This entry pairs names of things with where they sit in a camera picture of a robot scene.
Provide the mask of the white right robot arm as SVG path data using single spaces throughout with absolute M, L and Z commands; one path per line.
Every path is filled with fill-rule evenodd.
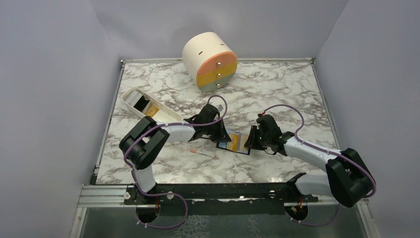
M 289 200 L 297 202 L 305 195 L 321 195 L 352 207 L 374 192 L 375 180 L 356 150 L 340 151 L 306 142 L 293 132 L 282 132 L 271 115 L 259 115 L 256 122 L 245 142 L 246 148 L 270 149 L 272 155 L 300 159 L 323 171 L 322 175 L 304 174 L 295 179 L 286 187 Z

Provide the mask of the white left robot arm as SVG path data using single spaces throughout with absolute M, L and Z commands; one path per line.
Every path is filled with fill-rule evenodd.
M 141 202 L 148 204 L 155 199 L 157 183 L 152 164 L 164 145 L 197 139 L 215 143 L 231 141 L 217 107 L 206 104 L 198 114 L 181 122 L 164 123 L 145 116 L 123 137 L 119 149 L 131 169 Z

